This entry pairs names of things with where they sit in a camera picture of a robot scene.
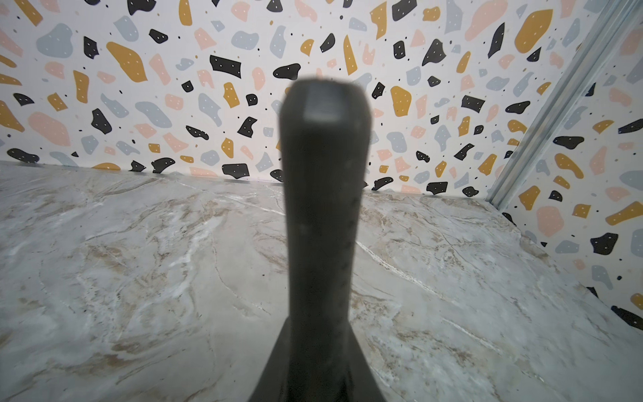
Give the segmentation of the steel claw hammer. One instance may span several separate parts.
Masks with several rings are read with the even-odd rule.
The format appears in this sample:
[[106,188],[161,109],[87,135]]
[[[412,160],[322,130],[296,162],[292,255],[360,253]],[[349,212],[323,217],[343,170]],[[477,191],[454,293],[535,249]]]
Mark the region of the steel claw hammer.
[[286,95],[289,315],[251,400],[383,400],[348,319],[371,127],[356,85],[298,80]]

